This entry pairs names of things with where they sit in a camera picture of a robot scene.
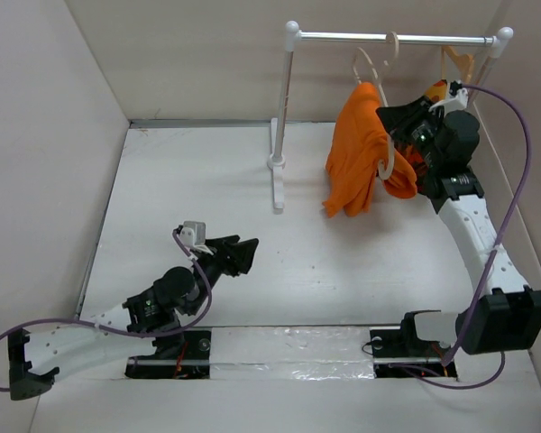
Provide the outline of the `orange trousers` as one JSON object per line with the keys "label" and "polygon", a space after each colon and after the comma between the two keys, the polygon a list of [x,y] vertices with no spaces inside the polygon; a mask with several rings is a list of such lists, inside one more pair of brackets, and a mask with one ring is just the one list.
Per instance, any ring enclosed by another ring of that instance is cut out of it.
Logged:
{"label": "orange trousers", "polygon": [[389,161],[388,136],[376,114],[380,106],[376,87],[364,82],[355,87],[335,121],[326,160],[330,194],[323,207],[328,217],[341,211],[356,217],[370,210],[378,163]]}

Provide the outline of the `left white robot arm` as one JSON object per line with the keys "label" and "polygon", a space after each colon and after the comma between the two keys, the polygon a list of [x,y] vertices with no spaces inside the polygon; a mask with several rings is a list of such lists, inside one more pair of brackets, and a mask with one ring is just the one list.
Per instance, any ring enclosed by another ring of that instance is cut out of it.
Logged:
{"label": "left white robot arm", "polygon": [[7,335],[9,396],[25,401],[43,395],[73,374],[119,358],[172,358],[184,335],[205,317],[213,288],[223,276],[252,268],[256,238],[239,235],[196,241],[179,226],[172,238],[189,260],[117,306],[87,320],[46,318]]}

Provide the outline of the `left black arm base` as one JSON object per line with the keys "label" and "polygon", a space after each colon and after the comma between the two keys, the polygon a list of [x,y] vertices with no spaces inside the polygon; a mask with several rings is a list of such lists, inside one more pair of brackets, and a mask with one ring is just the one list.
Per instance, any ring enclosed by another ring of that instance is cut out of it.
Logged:
{"label": "left black arm base", "polygon": [[152,342],[155,353],[130,357],[124,375],[140,380],[209,379],[211,340],[211,328],[158,338]]}

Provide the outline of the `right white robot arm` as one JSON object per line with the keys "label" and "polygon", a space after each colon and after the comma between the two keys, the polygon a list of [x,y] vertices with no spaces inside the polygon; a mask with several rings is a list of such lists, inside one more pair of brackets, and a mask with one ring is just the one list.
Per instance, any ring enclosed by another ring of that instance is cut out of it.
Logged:
{"label": "right white robot arm", "polygon": [[414,159],[417,187],[449,229],[476,290],[476,305],[457,312],[410,314],[401,349],[420,355],[431,342],[458,344],[468,355],[527,350],[541,330],[541,290],[513,265],[470,167],[479,121],[465,110],[446,112],[427,97],[376,111],[398,151]]}

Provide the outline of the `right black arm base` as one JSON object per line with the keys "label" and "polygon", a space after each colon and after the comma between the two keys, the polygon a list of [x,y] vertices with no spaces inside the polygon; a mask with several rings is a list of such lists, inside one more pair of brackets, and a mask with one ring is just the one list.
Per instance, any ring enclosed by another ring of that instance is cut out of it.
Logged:
{"label": "right black arm base", "polygon": [[458,378],[454,362],[446,367],[440,363],[446,350],[417,336],[415,316],[420,312],[406,313],[399,324],[370,328],[362,351],[372,358],[377,379]]}

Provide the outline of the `tan wooden hanger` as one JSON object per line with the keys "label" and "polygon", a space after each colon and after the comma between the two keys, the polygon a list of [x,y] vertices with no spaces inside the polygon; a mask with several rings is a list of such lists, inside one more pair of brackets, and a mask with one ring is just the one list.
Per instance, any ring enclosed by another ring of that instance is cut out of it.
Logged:
{"label": "tan wooden hanger", "polygon": [[469,84],[474,72],[474,57],[471,54],[459,54],[453,46],[442,45],[440,51],[440,77],[446,81],[446,59],[449,59],[457,68],[460,80]]}

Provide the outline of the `white clothes rack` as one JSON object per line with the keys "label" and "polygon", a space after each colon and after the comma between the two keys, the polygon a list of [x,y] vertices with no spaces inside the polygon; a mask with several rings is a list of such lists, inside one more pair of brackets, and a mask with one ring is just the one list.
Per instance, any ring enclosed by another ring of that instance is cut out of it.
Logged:
{"label": "white clothes rack", "polygon": [[288,116],[289,88],[291,82],[292,65],[296,45],[302,41],[320,42],[366,42],[389,43],[393,46],[391,60],[385,60],[381,69],[371,67],[375,87],[382,91],[383,75],[388,73],[399,57],[399,48],[402,44],[438,46],[442,49],[448,47],[478,47],[486,48],[488,55],[481,65],[476,76],[472,76],[473,83],[480,85],[488,77],[492,66],[499,59],[505,48],[514,36],[510,27],[500,28],[492,36],[436,36],[397,34],[395,32],[383,33],[356,33],[356,32],[306,32],[300,29],[295,21],[285,24],[284,61],[280,88],[279,112],[270,120],[270,148],[271,154],[267,166],[271,171],[271,190],[273,210],[280,214],[285,207],[284,168],[286,158],[283,154],[285,128]]}

